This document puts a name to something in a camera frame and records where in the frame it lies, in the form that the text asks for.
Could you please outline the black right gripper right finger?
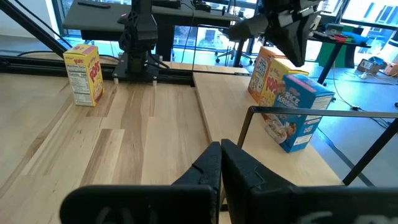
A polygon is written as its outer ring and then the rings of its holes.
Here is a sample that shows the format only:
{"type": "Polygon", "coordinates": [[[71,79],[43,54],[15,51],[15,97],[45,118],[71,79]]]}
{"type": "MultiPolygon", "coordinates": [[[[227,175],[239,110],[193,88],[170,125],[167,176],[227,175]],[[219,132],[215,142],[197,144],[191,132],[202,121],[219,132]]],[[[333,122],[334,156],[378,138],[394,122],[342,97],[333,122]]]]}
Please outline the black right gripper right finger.
{"type": "Polygon", "coordinates": [[[299,187],[229,139],[221,150],[232,224],[398,224],[398,188],[299,187]]]}

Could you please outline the black desk with mouse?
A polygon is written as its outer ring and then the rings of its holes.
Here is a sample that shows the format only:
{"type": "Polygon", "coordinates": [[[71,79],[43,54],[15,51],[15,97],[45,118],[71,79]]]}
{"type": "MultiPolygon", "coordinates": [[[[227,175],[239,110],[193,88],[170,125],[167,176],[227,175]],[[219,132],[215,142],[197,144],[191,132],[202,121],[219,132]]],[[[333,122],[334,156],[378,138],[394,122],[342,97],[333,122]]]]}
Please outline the black desk with mouse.
{"type": "Polygon", "coordinates": [[[157,42],[157,23],[151,0],[132,0],[130,5],[111,4],[110,9],[78,5],[74,0],[63,21],[63,28],[85,31],[93,40],[157,42]]]}

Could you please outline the black aluminium table frame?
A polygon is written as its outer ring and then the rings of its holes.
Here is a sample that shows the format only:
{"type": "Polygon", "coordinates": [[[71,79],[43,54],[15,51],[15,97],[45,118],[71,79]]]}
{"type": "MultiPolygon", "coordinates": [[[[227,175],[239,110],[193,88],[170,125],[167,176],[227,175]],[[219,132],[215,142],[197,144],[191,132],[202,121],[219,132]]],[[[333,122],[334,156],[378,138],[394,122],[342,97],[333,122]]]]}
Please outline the black aluminium table frame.
{"type": "MultiPolygon", "coordinates": [[[[102,63],[101,71],[105,80],[117,78],[120,81],[134,83],[157,81],[168,84],[194,85],[193,72],[190,70],[157,68],[150,65],[144,73],[128,73],[127,63],[119,62],[116,65],[102,63]]],[[[67,69],[62,60],[0,55],[0,73],[66,77],[67,69]]]]}

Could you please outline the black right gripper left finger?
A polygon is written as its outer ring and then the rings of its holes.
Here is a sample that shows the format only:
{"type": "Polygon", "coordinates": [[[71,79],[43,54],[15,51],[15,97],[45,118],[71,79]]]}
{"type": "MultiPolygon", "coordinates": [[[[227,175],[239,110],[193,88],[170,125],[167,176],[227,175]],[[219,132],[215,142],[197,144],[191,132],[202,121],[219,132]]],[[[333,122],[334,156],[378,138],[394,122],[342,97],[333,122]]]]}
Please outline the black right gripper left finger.
{"type": "Polygon", "coordinates": [[[221,145],[212,142],[170,185],[88,185],[60,206],[62,224],[217,224],[221,145]]]}

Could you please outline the wooden shelf with black frame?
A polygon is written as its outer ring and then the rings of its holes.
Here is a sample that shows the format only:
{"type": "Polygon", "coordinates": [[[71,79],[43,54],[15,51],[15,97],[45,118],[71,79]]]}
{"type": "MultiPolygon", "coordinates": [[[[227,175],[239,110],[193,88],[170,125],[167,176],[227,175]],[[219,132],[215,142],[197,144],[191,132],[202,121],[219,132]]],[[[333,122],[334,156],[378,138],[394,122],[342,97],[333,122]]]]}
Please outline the wooden shelf with black frame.
{"type": "MultiPolygon", "coordinates": [[[[249,77],[199,73],[193,79],[210,140],[237,143],[246,113],[256,105],[247,91],[249,77]]],[[[398,186],[398,134],[372,150],[380,129],[371,133],[362,126],[351,134],[328,120],[323,119],[304,150],[287,153],[265,132],[263,117],[255,114],[243,149],[296,185],[398,186]]]]}

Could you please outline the black backlit keyboard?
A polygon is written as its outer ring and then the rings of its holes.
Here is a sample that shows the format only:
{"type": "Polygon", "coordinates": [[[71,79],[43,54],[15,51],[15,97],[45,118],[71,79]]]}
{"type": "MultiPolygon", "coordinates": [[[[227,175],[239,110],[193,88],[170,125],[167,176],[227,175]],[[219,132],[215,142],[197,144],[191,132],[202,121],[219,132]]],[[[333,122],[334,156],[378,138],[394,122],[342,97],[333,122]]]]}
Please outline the black backlit keyboard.
{"type": "Polygon", "coordinates": [[[181,0],[152,0],[153,6],[180,9],[181,0]]]}

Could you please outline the black desk with keyboard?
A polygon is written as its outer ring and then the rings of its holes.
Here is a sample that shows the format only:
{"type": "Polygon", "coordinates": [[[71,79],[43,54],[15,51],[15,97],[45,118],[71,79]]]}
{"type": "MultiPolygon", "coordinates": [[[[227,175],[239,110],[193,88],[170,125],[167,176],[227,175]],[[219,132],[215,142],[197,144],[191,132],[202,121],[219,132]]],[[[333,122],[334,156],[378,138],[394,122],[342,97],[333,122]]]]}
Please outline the black desk with keyboard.
{"type": "Polygon", "coordinates": [[[218,27],[229,27],[230,22],[240,21],[238,16],[228,12],[222,15],[214,9],[211,12],[197,11],[191,5],[190,0],[181,0],[182,5],[178,9],[152,6],[152,14],[158,25],[158,41],[156,54],[170,61],[174,43],[175,26],[198,27],[209,25],[218,27]]]}

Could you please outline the black flat bar device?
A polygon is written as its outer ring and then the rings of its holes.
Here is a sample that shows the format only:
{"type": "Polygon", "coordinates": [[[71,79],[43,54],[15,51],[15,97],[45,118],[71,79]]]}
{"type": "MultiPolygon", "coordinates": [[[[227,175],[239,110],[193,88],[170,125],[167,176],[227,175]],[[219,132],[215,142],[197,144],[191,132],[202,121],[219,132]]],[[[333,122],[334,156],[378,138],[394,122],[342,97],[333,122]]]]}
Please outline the black flat bar device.
{"type": "Polygon", "coordinates": [[[78,1],[77,4],[81,5],[81,6],[95,7],[95,8],[99,8],[99,9],[110,9],[111,8],[110,4],[95,3],[95,2],[91,2],[91,1],[78,1]]]}

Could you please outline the black desk clamp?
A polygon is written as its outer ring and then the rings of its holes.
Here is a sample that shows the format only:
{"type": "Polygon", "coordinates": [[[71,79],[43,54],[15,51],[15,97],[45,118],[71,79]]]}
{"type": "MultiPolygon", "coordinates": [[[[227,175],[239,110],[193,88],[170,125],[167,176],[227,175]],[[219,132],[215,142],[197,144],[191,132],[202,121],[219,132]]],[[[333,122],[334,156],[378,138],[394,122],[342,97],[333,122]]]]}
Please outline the black desk clamp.
{"type": "Polygon", "coordinates": [[[207,5],[204,0],[191,0],[191,4],[197,11],[211,12],[211,6],[207,5]]]}

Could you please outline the black diagonal frame strut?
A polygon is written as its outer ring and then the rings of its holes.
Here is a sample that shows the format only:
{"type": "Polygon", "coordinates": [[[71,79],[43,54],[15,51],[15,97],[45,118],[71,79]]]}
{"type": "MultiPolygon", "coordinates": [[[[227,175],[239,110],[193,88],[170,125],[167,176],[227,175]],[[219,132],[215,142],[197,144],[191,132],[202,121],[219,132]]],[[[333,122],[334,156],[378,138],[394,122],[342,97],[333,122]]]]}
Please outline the black diagonal frame strut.
{"type": "Polygon", "coordinates": [[[50,50],[52,50],[59,57],[63,57],[63,53],[67,50],[62,44],[50,36],[43,28],[36,24],[32,19],[25,15],[9,0],[0,0],[0,9],[7,14],[11,19],[22,26],[27,32],[32,34],[50,50]]]}

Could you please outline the blue Rice Krispies cereal box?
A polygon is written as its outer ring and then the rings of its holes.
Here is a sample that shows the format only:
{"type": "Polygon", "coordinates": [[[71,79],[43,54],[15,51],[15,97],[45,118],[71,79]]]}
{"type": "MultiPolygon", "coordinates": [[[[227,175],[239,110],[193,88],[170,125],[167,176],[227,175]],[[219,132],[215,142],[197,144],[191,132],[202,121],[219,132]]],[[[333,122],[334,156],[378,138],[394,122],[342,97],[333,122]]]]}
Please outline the blue Rice Krispies cereal box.
{"type": "MultiPolygon", "coordinates": [[[[286,75],[277,90],[273,107],[325,110],[334,93],[306,75],[286,75]]],[[[264,114],[265,131],[286,152],[305,149],[321,116],[299,114],[264,114]]]]}

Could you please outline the office chair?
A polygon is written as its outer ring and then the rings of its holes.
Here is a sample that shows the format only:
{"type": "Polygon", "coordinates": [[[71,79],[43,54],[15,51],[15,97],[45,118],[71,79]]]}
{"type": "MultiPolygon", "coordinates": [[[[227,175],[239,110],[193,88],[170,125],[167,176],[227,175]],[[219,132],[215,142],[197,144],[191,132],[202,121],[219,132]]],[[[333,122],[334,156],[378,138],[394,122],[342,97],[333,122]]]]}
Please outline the office chair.
{"type": "Polygon", "coordinates": [[[239,67],[242,68],[243,65],[241,64],[241,58],[248,58],[249,59],[249,64],[252,65],[253,64],[253,60],[252,58],[245,54],[243,52],[243,47],[244,47],[244,43],[245,43],[246,39],[240,40],[239,42],[234,43],[233,47],[229,50],[227,50],[226,52],[218,55],[218,52],[215,52],[215,62],[216,63],[220,63],[220,58],[221,57],[225,57],[225,65],[228,63],[228,59],[233,60],[233,67],[239,67]]]}

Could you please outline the yellow Pops cereal box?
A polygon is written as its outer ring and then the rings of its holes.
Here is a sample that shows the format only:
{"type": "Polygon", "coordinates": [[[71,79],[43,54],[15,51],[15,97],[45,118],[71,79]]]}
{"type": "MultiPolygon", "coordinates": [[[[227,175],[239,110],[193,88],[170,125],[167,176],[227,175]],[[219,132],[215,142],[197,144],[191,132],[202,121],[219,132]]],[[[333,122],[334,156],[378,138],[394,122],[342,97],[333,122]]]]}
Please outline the yellow Pops cereal box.
{"type": "Polygon", "coordinates": [[[265,77],[264,86],[259,98],[259,105],[272,106],[276,96],[285,90],[283,78],[286,75],[294,74],[309,76],[308,72],[296,67],[289,59],[273,58],[265,77]]]}
{"type": "Polygon", "coordinates": [[[63,59],[75,104],[95,107],[104,93],[98,47],[78,44],[64,52],[63,59]]]}

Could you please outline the black side table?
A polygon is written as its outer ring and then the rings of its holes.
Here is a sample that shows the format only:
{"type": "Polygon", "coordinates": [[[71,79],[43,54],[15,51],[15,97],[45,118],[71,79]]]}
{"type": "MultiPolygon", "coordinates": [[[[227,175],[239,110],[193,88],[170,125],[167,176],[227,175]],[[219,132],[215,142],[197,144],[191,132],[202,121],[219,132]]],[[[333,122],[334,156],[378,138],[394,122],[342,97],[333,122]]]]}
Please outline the black side table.
{"type": "Polygon", "coordinates": [[[356,48],[369,49],[371,47],[367,44],[368,38],[361,35],[363,30],[362,27],[344,26],[340,35],[346,36],[346,38],[334,37],[317,30],[313,33],[313,37],[310,37],[309,40],[322,43],[317,61],[323,70],[318,78],[318,83],[324,84],[336,61],[343,68],[353,68],[356,48]]]}

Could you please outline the brown cardboard box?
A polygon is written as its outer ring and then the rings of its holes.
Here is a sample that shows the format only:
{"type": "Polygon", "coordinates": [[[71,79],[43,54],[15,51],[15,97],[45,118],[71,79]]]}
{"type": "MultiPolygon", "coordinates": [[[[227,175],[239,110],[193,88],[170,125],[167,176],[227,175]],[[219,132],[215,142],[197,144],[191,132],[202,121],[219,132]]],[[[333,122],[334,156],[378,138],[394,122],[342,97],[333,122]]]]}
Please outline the brown cardboard box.
{"type": "Polygon", "coordinates": [[[376,74],[379,71],[379,67],[378,64],[376,64],[375,62],[362,59],[357,66],[357,70],[359,70],[360,72],[376,74]]]}

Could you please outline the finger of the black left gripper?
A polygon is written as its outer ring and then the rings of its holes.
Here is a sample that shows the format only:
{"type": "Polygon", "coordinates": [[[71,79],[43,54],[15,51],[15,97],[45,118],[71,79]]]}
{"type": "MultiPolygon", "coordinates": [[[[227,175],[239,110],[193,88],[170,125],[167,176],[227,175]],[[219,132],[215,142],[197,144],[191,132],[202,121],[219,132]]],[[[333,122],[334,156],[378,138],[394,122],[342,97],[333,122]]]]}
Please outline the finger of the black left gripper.
{"type": "Polygon", "coordinates": [[[299,16],[279,15],[269,18],[266,39],[273,43],[296,66],[305,63],[307,40],[311,25],[320,12],[299,16]]]}

